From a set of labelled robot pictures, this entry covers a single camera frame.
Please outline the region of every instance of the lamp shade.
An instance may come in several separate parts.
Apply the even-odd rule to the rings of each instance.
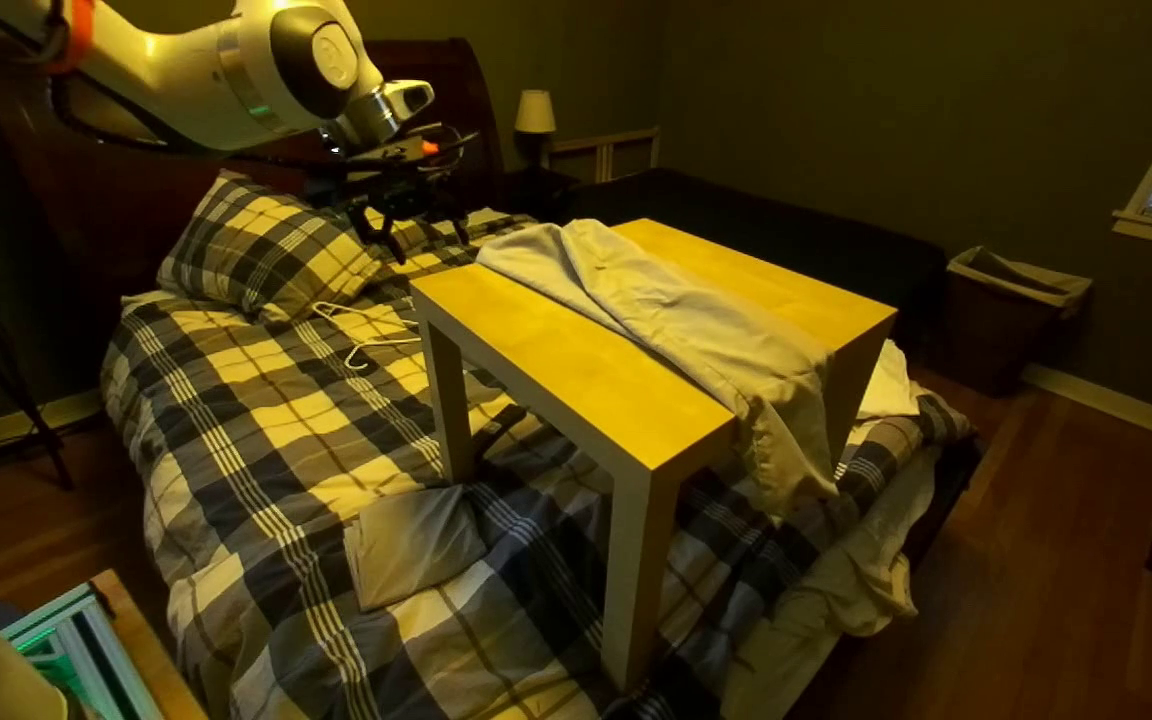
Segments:
[[[554,138],[561,127],[554,115],[550,87],[525,87],[521,94],[521,115],[514,122],[514,127],[525,138]]]

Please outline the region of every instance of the bed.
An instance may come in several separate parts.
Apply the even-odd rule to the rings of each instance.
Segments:
[[[498,138],[464,39],[389,39],[375,59],[460,96],[443,114],[472,107],[464,122]],[[146,477],[175,663],[216,715],[785,715],[844,632],[914,611],[908,555],[976,459],[964,416],[933,393],[915,393],[915,416],[850,431],[837,505],[803,524],[769,521],[740,482],[698,477],[677,514],[662,655],[644,690],[616,690],[597,651],[610,477],[467,374],[483,473],[443,483],[407,282],[464,256],[415,245],[369,260],[327,231],[315,252],[343,252],[341,271],[292,296],[253,292],[262,282],[239,285],[236,267],[195,271],[209,252],[190,252],[190,238],[216,192],[287,205],[308,217],[292,231],[321,219],[273,192],[286,172],[216,176],[216,160],[41,143],[43,114],[19,125],[41,94],[19,87],[37,79],[0,67],[0,127],[96,301],[94,330],[113,338],[105,409]],[[74,214],[80,187],[58,172],[80,164],[58,164],[60,150],[101,158],[105,172],[136,164],[127,187],[101,187],[126,217]],[[460,176],[464,192],[487,187],[493,164],[498,143],[483,176]],[[127,228],[156,183],[172,192],[150,217],[175,228]],[[355,550],[375,560],[375,542],[394,578],[372,589]]]

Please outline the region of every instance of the baseboard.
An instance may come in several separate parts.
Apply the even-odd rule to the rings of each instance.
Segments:
[[[1106,416],[1118,416],[1118,419],[1128,419],[1128,425],[1152,431],[1152,403],[1149,401],[1126,398],[1118,389],[1092,385],[1084,376],[1072,376],[1072,374],[1061,374],[1048,364],[1027,364],[1023,385],[1045,389],[1045,393],[1064,398],[1064,401],[1078,401],[1078,403],[1089,403],[1089,409],[1101,409]]]
[[[68,427],[68,425],[80,425],[89,416],[101,411],[101,398],[96,393],[77,393],[77,398],[58,398],[49,403],[41,403],[41,416],[52,425],[52,427]],[[0,416],[0,447],[16,445],[19,438],[28,438],[33,425],[23,411],[9,411]]]

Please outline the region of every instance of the lamp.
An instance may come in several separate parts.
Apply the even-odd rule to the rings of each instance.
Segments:
[[[528,172],[546,172],[546,150],[550,138],[557,133],[557,115],[554,115],[554,96],[550,87],[525,87],[521,94],[521,114],[514,122],[514,133],[521,141],[521,154],[528,160]]]

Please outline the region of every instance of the storage bin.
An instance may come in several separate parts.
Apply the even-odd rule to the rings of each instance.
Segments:
[[[981,393],[1010,393],[1052,334],[1084,309],[1092,282],[987,248],[947,260],[933,367]]]

